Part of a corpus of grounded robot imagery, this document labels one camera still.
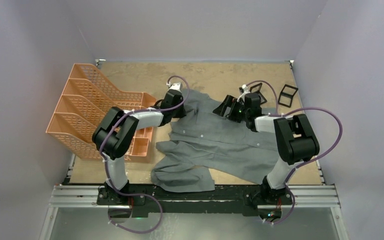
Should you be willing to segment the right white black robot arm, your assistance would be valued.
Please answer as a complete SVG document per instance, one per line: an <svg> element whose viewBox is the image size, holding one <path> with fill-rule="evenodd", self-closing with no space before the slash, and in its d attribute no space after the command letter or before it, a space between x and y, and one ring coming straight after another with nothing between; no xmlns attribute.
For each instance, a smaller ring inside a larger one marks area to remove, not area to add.
<svg viewBox="0 0 384 240"><path fill-rule="evenodd" d="M305 114L289 118L264 114L262 98L259 92L245 93L241 98L227 95L212 112L234 122L245 122L246 127L253 132L275 134L279 159L260 185L261 199L271 204L286 193L291 170L316 156L320 146Z"/></svg>

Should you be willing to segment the grey button-up shirt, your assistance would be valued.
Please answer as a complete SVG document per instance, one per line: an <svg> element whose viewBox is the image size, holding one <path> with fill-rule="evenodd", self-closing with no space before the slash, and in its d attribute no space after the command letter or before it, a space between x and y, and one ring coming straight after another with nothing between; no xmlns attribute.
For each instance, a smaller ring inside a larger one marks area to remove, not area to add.
<svg viewBox="0 0 384 240"><path fill-rule="evenodd" d="M253 132L244 122L218 116L219 102L192 90L185 117L171 123L170 139L156 148L164 154L151 171L151 181L169 192L213 191L210 169L254 184L274 168L279 154L273 131Z"/></svg>

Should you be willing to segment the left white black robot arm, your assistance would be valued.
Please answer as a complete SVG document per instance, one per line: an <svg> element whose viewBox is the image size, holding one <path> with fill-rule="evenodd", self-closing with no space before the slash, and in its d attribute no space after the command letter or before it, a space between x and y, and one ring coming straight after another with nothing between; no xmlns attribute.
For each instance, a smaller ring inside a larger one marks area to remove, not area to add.
<svg viewBox="0 0 384 240"><path fill-rule="evenodd" d="M92 142L96 145L104 163L109 197L116 204L127 202L129 197L150 197L143 193L129 193L125 187L128 178L125 171L124 156L128 152L137 130L161 127L175 118L185 116L185 99L181 90L169 89L164 97L146 109L122 110L112 107L92 135Z"/></svg>

